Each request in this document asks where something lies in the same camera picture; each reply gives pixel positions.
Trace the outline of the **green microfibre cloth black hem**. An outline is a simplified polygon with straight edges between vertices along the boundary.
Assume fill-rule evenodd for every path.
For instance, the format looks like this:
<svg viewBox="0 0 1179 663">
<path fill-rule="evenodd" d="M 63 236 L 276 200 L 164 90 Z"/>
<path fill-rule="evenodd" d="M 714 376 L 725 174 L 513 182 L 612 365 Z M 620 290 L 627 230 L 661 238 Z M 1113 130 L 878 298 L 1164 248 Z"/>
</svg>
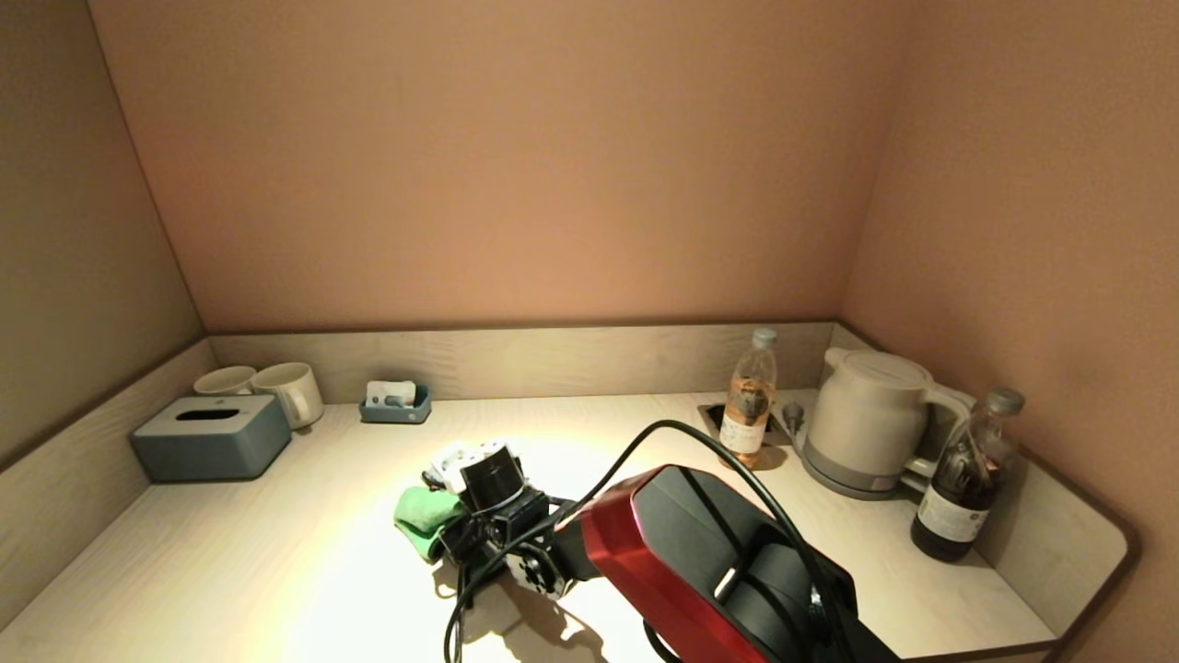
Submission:
<svg viewBox="0 0 1179 663">
<path fill-rule="evenodd" d="M 413 486 L 402 492 L 394 512 L 394 525 L 429 564 L 444 554 L 442 534 L 466 516 L 466 505 L 444 490 Z"/>
</svg>

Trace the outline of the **small blue-grey tray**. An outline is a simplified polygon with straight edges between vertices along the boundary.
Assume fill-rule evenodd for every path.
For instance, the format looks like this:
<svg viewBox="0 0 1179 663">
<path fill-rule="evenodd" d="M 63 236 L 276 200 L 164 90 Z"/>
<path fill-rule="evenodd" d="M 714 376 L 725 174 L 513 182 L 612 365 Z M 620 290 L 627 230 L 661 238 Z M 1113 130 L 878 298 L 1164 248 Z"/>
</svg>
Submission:
<svg viewBox="0 0 1179 663">
<path fill-rule="evenodd" d="M 362 424 L 420 425 L 432 414 L 432 390 L 424 383 L 416 383 L 417 402 L 411 411 L 395 408 L 367 407 L 365 399 L 358 403 L 358 419 Z"/>
</svg>

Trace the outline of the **long wood grain upstand panel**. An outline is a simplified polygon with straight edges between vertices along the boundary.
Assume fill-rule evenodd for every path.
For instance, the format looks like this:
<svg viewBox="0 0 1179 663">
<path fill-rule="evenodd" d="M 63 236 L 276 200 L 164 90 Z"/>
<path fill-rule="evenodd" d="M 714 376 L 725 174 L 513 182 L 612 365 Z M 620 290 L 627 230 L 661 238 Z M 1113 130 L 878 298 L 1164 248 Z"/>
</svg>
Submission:
<svg viewBox="0 0 1179 663">
<path fill-rule="evenodd" d="M 755 324 L 215 335 L 219 365 L 302 362 L 327 403 L 376 380 L 424 383 L 439 400 L 719 393 Z"/>
</svg>

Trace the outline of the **grey tissue box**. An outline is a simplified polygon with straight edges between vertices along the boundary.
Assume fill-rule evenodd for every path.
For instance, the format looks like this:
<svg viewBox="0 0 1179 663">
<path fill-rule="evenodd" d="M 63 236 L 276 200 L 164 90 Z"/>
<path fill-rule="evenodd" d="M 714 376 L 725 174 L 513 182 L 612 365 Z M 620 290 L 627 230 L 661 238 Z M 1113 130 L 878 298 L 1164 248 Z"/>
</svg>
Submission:
<svg viewBox="0 0 1179 663">
<path fill-rule="evenodd" d="M 182 396 L 129 436 L 152 483 L 253 480 L 292 429 L 274 395 Z"/>
</svg>

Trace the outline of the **recessed power socket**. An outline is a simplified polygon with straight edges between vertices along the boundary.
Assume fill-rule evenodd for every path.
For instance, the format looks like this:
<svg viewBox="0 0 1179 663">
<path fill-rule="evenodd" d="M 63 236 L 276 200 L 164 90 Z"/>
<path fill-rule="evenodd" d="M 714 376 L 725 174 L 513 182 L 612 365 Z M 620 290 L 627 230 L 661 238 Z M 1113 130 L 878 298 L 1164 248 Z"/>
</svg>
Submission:
<svg viewBox="0 0 1179 663">
<path fill-rule="evenodd" d="M 698 411 L 711 436 L 719 439 L 723 414 L 725 412 L 724 403 L 700 403 Z M 764 448 L 791 448 L 793 445 L 792 436 L 790 436 L 788 429 L 784 427 L 780 414 L 782 412 L 777 408 L 770 412 L 762 442 Z"/>
</svg>

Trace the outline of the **clear bottle of amber tea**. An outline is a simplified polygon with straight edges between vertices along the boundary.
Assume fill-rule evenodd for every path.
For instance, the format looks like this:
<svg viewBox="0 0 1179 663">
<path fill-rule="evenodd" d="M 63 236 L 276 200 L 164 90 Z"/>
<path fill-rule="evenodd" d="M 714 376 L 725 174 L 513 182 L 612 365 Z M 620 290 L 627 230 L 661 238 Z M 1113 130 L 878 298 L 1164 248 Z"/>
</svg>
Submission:
<svg viewBox="0 0 1179 663">
<path fill-rule="evenodd" d="M 746 470 L 758 470 L 760 448 L 777 395 L 777 332 L 755 329 L 730 380 L 719 442 Z"/>
</svg>

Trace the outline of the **grey kettle base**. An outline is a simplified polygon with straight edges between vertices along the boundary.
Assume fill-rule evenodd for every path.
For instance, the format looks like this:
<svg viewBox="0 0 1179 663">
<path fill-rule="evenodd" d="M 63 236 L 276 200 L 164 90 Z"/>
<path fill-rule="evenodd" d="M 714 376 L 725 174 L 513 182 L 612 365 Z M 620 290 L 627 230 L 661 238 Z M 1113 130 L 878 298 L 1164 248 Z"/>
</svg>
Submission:
<svg viewBox="0 0 1179 663">
<path fill-rule="evenodd" d="M 859 501 L 884 501 L 897 495 L 901 488 L 913 488 L 924 494 L 929 487 L 929 478 L 916 471 L 902 470 L 895 475 L 872 475 L 863 471 L 847 470 L 838 462 L 830 461 L 821 453 L 806 448 L 801 452 L 801 465 L 822 486 Z"/>
</svg>

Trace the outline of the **slanted wood grain upstand panel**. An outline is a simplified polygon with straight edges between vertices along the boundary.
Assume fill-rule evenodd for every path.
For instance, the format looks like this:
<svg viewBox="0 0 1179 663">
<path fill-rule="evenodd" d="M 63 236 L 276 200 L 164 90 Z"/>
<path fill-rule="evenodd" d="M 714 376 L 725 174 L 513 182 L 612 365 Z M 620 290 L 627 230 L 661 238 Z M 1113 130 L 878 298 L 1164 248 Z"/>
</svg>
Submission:
<svg viewBox="0 0 1179 663">
<path fill-rule="evenodd" d="M 0 631 L 146 491 L 130 434 L 215 366 L 202 339 L 0 471 Z"/>
</svg>

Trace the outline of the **white electric kettle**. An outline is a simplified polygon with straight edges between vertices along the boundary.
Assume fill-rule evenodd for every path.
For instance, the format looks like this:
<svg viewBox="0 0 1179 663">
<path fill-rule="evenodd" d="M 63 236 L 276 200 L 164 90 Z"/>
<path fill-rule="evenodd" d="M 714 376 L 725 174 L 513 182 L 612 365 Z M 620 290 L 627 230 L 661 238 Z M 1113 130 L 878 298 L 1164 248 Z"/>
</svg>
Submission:
<svg viewBox="0 0 1179 663">
<path fill-rule="evenodd" d="M 918 457 L 929 411 L 938 406 L 963 424 L 975 399 L 938 385 L 926 368 L 898 355 L 829 348 L 831 374 L 818 390 L 803 449 L 847 470 L 895 475 L 902 470 L 931 478 L 934 459 Z"/>
</svg>

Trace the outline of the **clear bottle of dark tea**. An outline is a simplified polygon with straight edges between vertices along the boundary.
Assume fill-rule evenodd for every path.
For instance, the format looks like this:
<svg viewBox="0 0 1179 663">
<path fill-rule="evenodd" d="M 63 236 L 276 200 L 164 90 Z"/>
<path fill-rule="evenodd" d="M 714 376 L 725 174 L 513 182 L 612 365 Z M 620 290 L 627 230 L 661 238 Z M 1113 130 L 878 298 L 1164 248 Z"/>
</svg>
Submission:
<svg viewBox="0 0 1179 663">
<path fill-rule="evenodd" d="M 922 553 L 946 563 L 969 553 L 1017 458 L 1005 425 L 1025 406 L 1019 390 L 995 387 L 951 429 L 911 521 Z"/>
</svg>

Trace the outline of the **rounded-corner wood upstand panel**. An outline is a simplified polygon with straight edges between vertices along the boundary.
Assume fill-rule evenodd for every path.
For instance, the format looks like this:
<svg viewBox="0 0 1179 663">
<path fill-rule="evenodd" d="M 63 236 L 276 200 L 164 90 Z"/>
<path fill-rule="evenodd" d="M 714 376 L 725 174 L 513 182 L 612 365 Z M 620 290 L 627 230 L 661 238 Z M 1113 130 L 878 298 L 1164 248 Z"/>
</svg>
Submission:
<svg viewBox="0 0 1179 663">
<path fill-rule="evenodd" d="M 859 584 L 859 617 L 904 659 L 1049 659 L 1137 565 L 1137 533 L 1030 448 L 961 562 L 910 539 L 913 494 L 821 490 L 806 524 Z"/>
</svg>

